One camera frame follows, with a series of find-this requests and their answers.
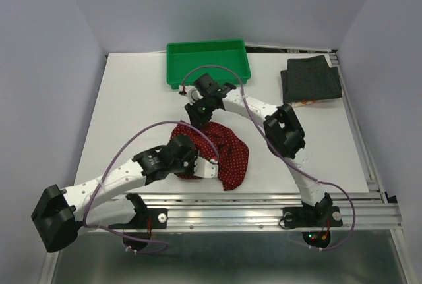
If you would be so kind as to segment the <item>red polka dot skirt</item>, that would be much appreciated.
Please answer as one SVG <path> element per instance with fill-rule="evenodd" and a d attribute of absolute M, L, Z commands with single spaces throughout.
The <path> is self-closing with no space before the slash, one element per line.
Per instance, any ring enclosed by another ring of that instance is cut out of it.
<path fill-rule="evenodd" d="M 224 191 L 238 188 L 245 179 L 248 163 L 249 148 L 228 127 L 219 123 L 209 122 L 201 132 L 178 124 L 171 132 L 170 138 L 179 135 L 187 136 L 197 147 L 199 156 L 204 159 L 218 160 L 218 175 Z"/>

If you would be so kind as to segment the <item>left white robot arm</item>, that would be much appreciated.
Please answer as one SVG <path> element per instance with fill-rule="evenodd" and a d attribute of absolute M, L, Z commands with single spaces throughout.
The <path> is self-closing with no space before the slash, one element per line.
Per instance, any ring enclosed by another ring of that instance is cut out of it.
<path fill-rule="evenodd" d="M 138 153 L 124 164 L 79 185 L 44 189 L 31 214 L 31 220 L 48 253 L 58 252 L 78 237 L 87 226 L 88 213 L 134 188 L 144 187 L 175 173 L 205 174 L 207 161 L 185 135 Z"/>

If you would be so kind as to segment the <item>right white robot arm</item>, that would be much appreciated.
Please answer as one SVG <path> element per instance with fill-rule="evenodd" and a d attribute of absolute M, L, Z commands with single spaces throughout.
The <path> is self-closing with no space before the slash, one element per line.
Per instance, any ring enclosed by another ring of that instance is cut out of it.
<path fill-rule="evenodd" d="M 305 132 L 293 108 L 264 103 L 245 94 L 242 87 L 219 85 L 209 74 L 193 86 L 180 85 L 179 93 L 188 98 L 185 106 L 190 123 L 203 128 L 218 109 L 240 115 L 253 122 L 263 135 L 268 149 L 289 168 L 301 197 L 302 208 L 283 209 L 286 229 L 296 227 L 333 227 L 333 201 L 317 179 L 305 173 Z"/>

